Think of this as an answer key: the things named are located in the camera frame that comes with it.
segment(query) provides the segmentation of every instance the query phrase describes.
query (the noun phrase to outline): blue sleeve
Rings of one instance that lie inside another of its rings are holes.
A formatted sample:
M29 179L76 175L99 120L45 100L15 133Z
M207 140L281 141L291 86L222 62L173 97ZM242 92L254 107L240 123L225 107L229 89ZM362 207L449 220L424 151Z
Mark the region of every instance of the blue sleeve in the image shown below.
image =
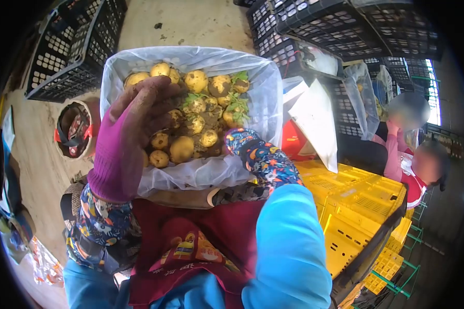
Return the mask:
M73 308L113 308L119 290L111 275L68 259L64 268L65 294Z
M256 223L256 277L244 308L328 308L332 277L313 195L299 184L277 188Z

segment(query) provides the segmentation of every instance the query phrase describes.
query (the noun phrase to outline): white plastic bag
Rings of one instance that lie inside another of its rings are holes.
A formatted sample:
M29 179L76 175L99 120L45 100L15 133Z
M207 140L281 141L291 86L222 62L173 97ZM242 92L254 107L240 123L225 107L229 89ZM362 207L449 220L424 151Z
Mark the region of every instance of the white plastic bag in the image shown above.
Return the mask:
M313 145L327 169L337 173L334 112L330 97L318 79L297 99L289 115Z
M155 46L116 53L107 60L103 70L101 117L124 91L125 77L131 72L149 72L153 65L162 61L184 73L202 69L209 77L247 71L251 83L247 92L251 119L245 122L245 127L256 130L261 138L273 145L281 146L282 80L277 65L258 56L224 48ZM144 169L137 193L147 197L151 189L226 187L250 178L237 156L201 158L162 170Z
M363 133L361 139L371 140L380 120L368 66L364 62L356 63L348 66L344 72L347 77L344 80L345 90ZM358 89L358 84L363 87L361 91Z

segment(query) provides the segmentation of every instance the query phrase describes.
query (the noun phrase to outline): plastic bag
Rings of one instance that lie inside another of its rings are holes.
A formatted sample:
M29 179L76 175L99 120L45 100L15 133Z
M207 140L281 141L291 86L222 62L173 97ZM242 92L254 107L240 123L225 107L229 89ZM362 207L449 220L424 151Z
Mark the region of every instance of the plastic bag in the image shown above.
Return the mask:
M162 61L184 73L202 69L209 77L247 71L251 83L246 94L251 119L244 126L256 130L273 145L281 146L282 80L277 65L258 56L224 48L155 46L116 53L107 60L103 70L101 117L124 91L125 77L131 72L148 72ZM147 197L152 189L201 190L210 185L234 186L250 178L237 156L201 158L162 170L144 169L137 193Z
M27 255L32 263L35 282L39 285L64 287L64 268L57 259L45 248L45 246L34 236L29 242L31 254Z
M368 66L361 62L348 66L344 72L347 76L344 80L345 90L363 133L361 139L371 140L378 129L380 120Z

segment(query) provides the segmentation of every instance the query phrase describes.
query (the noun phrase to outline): window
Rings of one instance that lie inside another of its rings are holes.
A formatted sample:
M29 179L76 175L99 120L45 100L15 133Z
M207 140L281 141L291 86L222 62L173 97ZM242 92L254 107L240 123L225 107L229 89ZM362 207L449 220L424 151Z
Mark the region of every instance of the window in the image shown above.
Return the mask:
M436 83L435 71L433 70L432 61L426 59L426 65L428 66L429 78L429 106L431 108L431 114L428 122L437 126L441 126L442 121L440 118L440 100L438 98L438 85Z

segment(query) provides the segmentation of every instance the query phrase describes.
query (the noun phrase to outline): hand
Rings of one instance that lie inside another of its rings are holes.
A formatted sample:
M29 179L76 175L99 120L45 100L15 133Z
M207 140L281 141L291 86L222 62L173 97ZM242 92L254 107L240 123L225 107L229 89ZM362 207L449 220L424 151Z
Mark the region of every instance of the hand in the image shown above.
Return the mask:
M399 127L396 126L394 122L391 120L387 120L387 128L388 128L388 133L391 135L397 136L397 133L401 130Z
M107 202L124 203L137 195L142 177L143 148L151 136L168 127L168 111L176 108L164 99L180 92L167 76L150 77L128 87L101 122L94 168L88 182L92 192Z

